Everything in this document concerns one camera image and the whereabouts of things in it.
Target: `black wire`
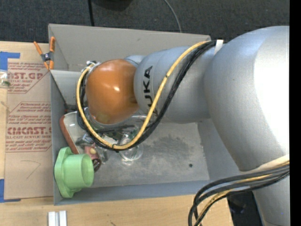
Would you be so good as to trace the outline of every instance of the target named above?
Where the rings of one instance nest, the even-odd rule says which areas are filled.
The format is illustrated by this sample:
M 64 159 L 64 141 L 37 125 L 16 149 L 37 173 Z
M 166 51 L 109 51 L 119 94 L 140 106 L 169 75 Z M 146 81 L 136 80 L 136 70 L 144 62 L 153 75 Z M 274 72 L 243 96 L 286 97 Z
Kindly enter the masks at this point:
M 210 187 L 217 186 L 219 184 L 224 184 L 224 183 L 227 183 L 227 182 L 234 182 L 234 181 L 238 181 L 238 180 L 255 178 L 255 177 L 260 177 L 260 176 L 269 175 L 269 174 L 272 174 L 272 177 L 275 177 L 278 174 L 287 172 L 287 170 L 289 170 L 289 165 L 285 165 L 285 166 L 282 166 L 282 167 L 276 168 L 276 169 L 270 169 L 270 170 L 266 170 L 266 171 L 262 171 L 262 172 L 250 173 L 250 174 L 247 174 L 247 175 L 239 175 L 239 176 L 225 178 L 225 179 L 221 179 L 221 180 L 212 182 L 212 183 L 206 185 L 205 187 L 203 187 L 202 189 L 200 189 L 196 193 L 195 198 L 194 198 L 194 204 L 198 204 L 198 201 L 200 201 L 201 199 L 204 199 L 205 195 L 207 195 L 207 197 L 209 197 L 209 196 L 211 196 L 211 195 L 213 195 L 215 193 L 221 192 L 221 187 L 220 187 L 218 189 L 210 191 L 211 192 L 210 194 L 205 194 L 200 199 L 201 194 L 204 193 L 206 190 L 208 190 Z M 254 182 L 250 182 L 250 183 L 246 182 L 247 186 L 248 185 L 252 185 L 253 183 Z M 233 187 L 233 188 L 235 187 L 236 188 L 237 186 L 235 186 L 235 185 L 237 185 L 237 183 L 236 184 L 232 184 L 231 187 Z M 195 217 L 197 218 L 197 214 L 198 214 L 197 208 L 195 208 L 194 214 L 195 214 Z
M 260 188 L 263 188 L 263 187 L 266 187 L 266 186 L 269 186 L 269 185 L 272 185 L 276 182 L 279 182 L 280 180 L 284 179 L 285 177 L 287 177 L 289 175 L 289 168 L 287 168 L 287 166 L 284 166 L 283 167 L 283 170 L 286 170 L 285 172 L 282 172 L 280 175 L 278 175 L 280 172 L 277 173 L 277 175 L 271 175 L 271 176 L 268 176 L 266 178 L 263 178 L 263 179 L 259 179 L 257 181 L 254 181 L 254 182 L 244 182 L 244 183 L 236 183 L 234 185 L 230 185 L 230 186 L 224 186 L 224 187 L 221 187 L 221 188 L 218 188 L 216 190 L 212 190 L 208 193 L 206 193 L 205 195 L 203 195 L 202 197 L 200 197 L 198 200 L 194 200 L 194 204 L 192 205 L 190 211 L 189 211 L 189 215 L 188 215 L 188 225 L 189 226 L 192 226 L 192 217 L 193 217 L 193 213 L 195 213 L 195 218 L 197 219 L 198 218 L 198 213 L 197 213 L 197 207 L 198 205 L 203 201 L 205 200 L 207 197 L 211 196 L 211 195 L 214 195 L 214 194 L 217 194 L 217 193 L 220 193 L 220 192 L 223 192 L 223 191 L 226 191 L 226 190 L 230 190 L 230 189 L 235 189 L 235 188 L 239 188 L 239 187 L 242 187 L 242 186 L 249 186 L 250 188 L 247 188 L 247 189 L 242 189 L 242 190 L 239 190 L 239 191 L 235 191 L 235 192 L 229 192 L 228 194 L 226 194 L 224 197 L 228 196 L 228 195 L 233 195 L 233 194 L 237 194 L 237 193 L 241 193 L 241 192 L 249 192 L 249 191 L 253 191 L 253 190 L 258 190 Z M 210 206 L 207 208 L 207 210 L 203 213 L 203 216 L 200 217 L 199 220 L 196 221 L 196 223 L 194 224 L 195 226 L 196 225 L 199 225 L 201 220 L 204 218 L 206 212 L 209 210 Z
M 217 185 L 220 185 L 220 184 L 225 184 L 225 183 L 228 183 L 228 182 L 234 182 L 234 181 L 239 181 L 239 180 L 244 180 L 244 179 L 249 179 L 249 178 L 256 178 L 256 177 L 260 177 L 260 176 L 264 176 L 264 175 L 268 175 L 268 174 L 283 173 L 286 170 L 288 170 L 289 167 L 290 167 L 289 165 L 284 165 L 284 166 L 274 168 L 274 169 L 269 169 L 269 170 L 265 170 L 265 171 L 258 171 L 258 172 L 233 176 L 233 177 L 229 177 L 229 178 L 223 178 L 223 179 L 214 181 L 212 183 L 207 184 L 203 188 L 201 188 L 196 193 L 195 199 L 198 198 L 202 193 L 204 193 L 206 190 L 208 190 L 211 187 L 214 187 L 214 186 L 217 186 Z
M 254 191 L 254 190 L 258 190 L 258 189 L 261 189 L 261 188 L 264 188 L 264 187 L 267 187 L 267 186 L 270 186 L 272 184 L 275 184 L 281 180 L 283 180 L 284 178 L 286 178 L 287 176 L 289 176 L 289 172 L 283 174 L 282 176 L 278 177 L 277 179 L 275 180 L 272 180 L 270 182 L 267 182 L 263 185 L 259 185 L 259 186 L 255 186 L 255 187 L 251 187 L 251 188 L 248 188 L 248 189 L 244 189 L 244 190 L 239 190 L 239 191 L 236 191 L 236 192 L 229 192 L 227 193 L 226 195 L 224 195 L 223 197 L 219 198 L 218 200 L 215 200 L 214 202 L 212 202 L 209 207 L 205 210 L 205 212 L 202 214 L 202 216 L 196 221 L 196 223 L 194 224 L 194 226 L 197 226 L 197 225 L 200 225 L 201 221 L 203 220 L 204 216 L 206 215 L 206 213 L 209 211 L 210 207 L 217 201 L 229 196 L 229 195 L 235 195 L 235 194 L 238 194 L 238 193 L 241 193 L 241 192 L 250 192 L 250 191 Z
M 89 15 L 90 15 L 90 21 L 91 21 L 91 26 L 95 26 L 94 24 L 94 17 L 93 17 L 93 11 L 92 11 L 92 3 L 91 0 L 88 0 L 88 7 L 89 7 Z
M 215 45 L 215 41 L 210 41 L 208 43 L 202 44 L 200 47 L 196 48 L 195 51 L 193 52 L 191 58 L 189 59 L 189 61 L 186 63 L 185 66 L 183 66 L 180 70 L 180 72 L 178 73 L 170 91 L 169 94 L 167 96 L 167 99 L 165 101 L 165 103 L 163 104 L 161 111 L 158 115 L 158 117 L 156 118 L 156 120 L 149 125 L 146 130 L 144 131 L 144 133 L 142 134 L 142 136 L 137 140 L 137 142 L 133 145 L 136 146 L 140 143 L 142 143 L 145 139 L 147 139 L 150 134 L 155 130 L 155 128 L 158 126 L 158 124 L 160 123 L 160 121 L 162 120 L 165 112 L 167 111 L 172 98 L 174 97 L 177 89 L 180 86 L 181 81 L 183 80 L 184 76 L 186 75 L 186 72 L 189 70 L 189 68 L 191 67 L 191 65 L 196 61 L 196 59 L 203 54 L 204 52 L 206 52 L 208 49 L 210 49 L 211 47 L 213 47 Z

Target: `green plastic object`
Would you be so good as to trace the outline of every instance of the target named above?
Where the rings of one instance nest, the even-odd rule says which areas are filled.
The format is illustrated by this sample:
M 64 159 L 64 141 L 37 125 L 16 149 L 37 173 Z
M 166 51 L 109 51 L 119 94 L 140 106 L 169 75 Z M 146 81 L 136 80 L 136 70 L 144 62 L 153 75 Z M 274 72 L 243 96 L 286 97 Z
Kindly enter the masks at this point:
M 60 150 L 54 173 L 63 198 L 72 198 L 75 192 L 90 187 L 94 180 L 94 167 L 89 155 L 73 154 L 69 147 Z

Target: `cable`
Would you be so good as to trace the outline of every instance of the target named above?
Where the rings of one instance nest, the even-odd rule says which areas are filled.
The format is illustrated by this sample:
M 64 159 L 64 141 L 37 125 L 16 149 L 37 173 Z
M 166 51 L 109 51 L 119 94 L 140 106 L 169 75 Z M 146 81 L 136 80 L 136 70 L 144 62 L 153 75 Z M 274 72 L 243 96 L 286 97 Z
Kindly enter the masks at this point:
M 163 1 L 169 6 L 170 10 L 171 10 L 172 13 L 174 14 L 174 17 L 175 17 L 175 19 L 176 19 L 176 21 L 177 21 L 177 24 L 178 24 L 178 27 L 179 27 L 179 31 L 182 32 L 182 29 L 181 29 L 181 25 L 180 25 L 179 19 L 178 19 L 176 13 L 174 12 L 172 6 L 169 4 L 169 2 L 168 2 L 167 0 L 163 0 Z
M 89 8 L 89 15 L 90 15 L 91 26 L 94 27 L 95 24 L 94 24 L 94 17 L 93 17 L 91 0 L 88 0 L 88 8 Z
M 84 124 L 86 125 L 86 128 L 88 130 L 88 132 L 94 136 L 99 142 L 101 142 L 102 144 L 105 145 L 105 147 L 108 147 L 108 148 L 111 148 L 111 149 L 114 149 L 114 150 L 124 150 L 124 149 L 128 149 L 130 148 L 132 145 L 134 145 L 138 139 L 142 136 L 143 132 L 145 131 L 146 127 L 147 127 L 147 124 L 149 123 L 151 117 L 152 117 L 152 114 L 153 114 L 153 111 L 155 110 L 155 107 L 158 103 L 158 100 L 160 98 L 160 95 L 163 91 L 163 88 L 165 87 L 166 83 L 167 83 L 167 79 L 169 78 L 169 76 L 172 74 L 172 72 L 174 71 L 174 69 L 178 66 L 178 64 L 181 62 L 181 60 L 183 58 L 185 58 L 191 51 L 193 51 L 194 49 L 198 48 L 198 47 L 205 47 L 205 45 L 209 43 L 209 44 L 212 44 L 213 42 L 210 41 L 210 42 L 207 42 L 207 41 L 203 41 L 203 42 L 200 42 L 200 43 L 197 43 L 193 46 L 191 46 L 190 48 L 188 48 L 186 51 L 184 51 L 178 58 L 177 60 L 173 63 L 173 65 L 170 67 L 170 69 L 168 70 L 167 74 L 165 75 L 165 77 L 163 78 L 162 80 L 162 83 L 156 93 L 156 96 L 153 100 L 153 103 L 150 107 L 150 110 L 147 114 L 147 117 L 143 123 L 143 125 L 141 126 L 140 128 L 140 131 L 138 132 L 138 134 L 134 137 L 134 139 L 132 141 L 130 141 L 129 143 L 125 144 L 125 145 L 116 145 L 116 144 L 112 144 L 112 143 L 109 143 L 107 141 L 105 141 L 104 139 L 102 139 L 95 131 L 94 129 L 92 128 L 92 126 L 89 124 L 86 116 L 85 116 L 85 113 L 83 112 L 83 109 L 82 109 L 82 106 L 81 106 L 81 101 L 80 101 L 80 88 L 82 87 L 83 85 L 83 78 L 86 76 L 86 74 L 90 71 L 90 69 L 94 66 L 94 64 L 91 64 L 90 66 L 86 67 L 84 69 L 84 71 L 82 72 L 81 76 L 79 77 L 79 81 L 78 81 L 78 84 L 77 84 L 77 89 L 76 89 L 76 102 L 77 102 L 77 108 L 78 108 L 78 112 L 80 113 L 80 116 L 84 122 Z
M 278 165 L 273 169 L 220 179 L 206 185 L 196 193 L 196 196 L 194 198 L 194 203 L 189 211 L 188 225 L 192 226 L 193 214 L 195 215 L 196 218 L 196 223 L 194 224 L 194 226 L 200 225 L 201 220 L 204 218 L 206 212 L 216 201 L 226 197 L 227 195 L 237 194 L 240 192 L 253 191 L 272 185 L 287 177 L 289 175 L 289 168 L 290 168 L 290 164 L 289 161 L 287 161 L 286 163 Z M 228 182 L 232 182 L 232 184 L 227 186 L 222 186 L 217 189 L 213 189 L 203 194 L 204 192 L 208 191 L 208 189 L 214 186 L 225 184 Z M 203 208 L 200 215 L 198 215 L 197 206 L 206 198 L 212 195 L 214 195 L 213 198 Z
M 202 210 L 201 214 L 197 217 L 197 221 L 194 224 L 194 226 L 198 226 L 200 225 L 202 219 L 204 218 L 204 216 L 206 215 L 206 213 L 208 212 L 208 210 L 210 209 L 210 207 L 217 202 L 218 200 L 225 198 L 228 195 L 233 195 L 233 194 L 237 194 L 237 193 L 241 193 L 241 192 L 249 192 L 249 191 L 254 191 L 254 190 L 258 190 L 260 188 L 264 188 L 267 186 L 270 186 L 272 184 L 275 184 L 281 180 L 283 180 L 284 178 L 286 178 L 289 175 L 289 172 L 285 173 L 284 175 L 280 176 L 279 178 L 277 178 L 276 180 L 273 180 L 271 182 L 265 183 L 263 185 L 260 186 L 255 186 L 255 187 L 250 187 L 248 189 L 244 189 L 244 190 L 239 190 L 239 191 L 228 191 L 228 192 L 224 192 L 224 193 L 220 193 L 218 194 L 220 197 L 217 197 L 213 202 L 210 201 L 207 205 L 205 205 L 204 209 Z

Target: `brown object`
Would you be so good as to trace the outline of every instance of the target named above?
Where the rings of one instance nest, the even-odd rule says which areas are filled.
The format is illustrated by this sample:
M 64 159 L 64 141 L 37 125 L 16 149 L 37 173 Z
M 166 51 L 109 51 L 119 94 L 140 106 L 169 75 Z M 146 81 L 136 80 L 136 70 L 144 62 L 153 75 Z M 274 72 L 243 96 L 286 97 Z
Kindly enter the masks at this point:
M 65 140 L 68 144 L 68 146 L 70 147 L 72 153 L 74 154 L 79 154 L 79 151 L 76 147 L 76 145 L 74 144 L 71 136 L 70 136 L 70 133 L 68 132 L 68 129 L 64 123 L 64 119 L 65 119 L 65 115 L 63 115 L 61 118 L 60 118 L 60 121 L 59 121 L 59 124 L 60 124 L 60 127 L 61 127 L 61 131 L 65 137 Z
M 115 124 L 139 109 L 134 95 L 135 71 L 128 61 L 115 59 L 100 64 L 88 75 L 87 102 L 96 121 Z

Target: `gray robot arm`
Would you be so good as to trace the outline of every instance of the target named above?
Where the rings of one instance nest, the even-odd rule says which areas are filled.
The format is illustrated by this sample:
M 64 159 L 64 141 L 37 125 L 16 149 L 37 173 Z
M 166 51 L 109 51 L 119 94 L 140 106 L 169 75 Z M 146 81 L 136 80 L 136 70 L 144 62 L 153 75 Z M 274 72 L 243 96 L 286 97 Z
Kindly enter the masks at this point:
M 143 111 L 148 111 L 169 67 L 186 49 L 155 52 L 140 61 L 134 89 Z M 288 26 L 246 33 L 216 54 L 214 48 L 209 49 L 194 62 L 162 121 L 211 118 L 244 173 L 289 160 L 288 70 Z M 158 112 L 175 77 L 176 73 L 166 84 Z M 290 225 L 289 186 L 288 177 L 254 192 L 265 226 Z

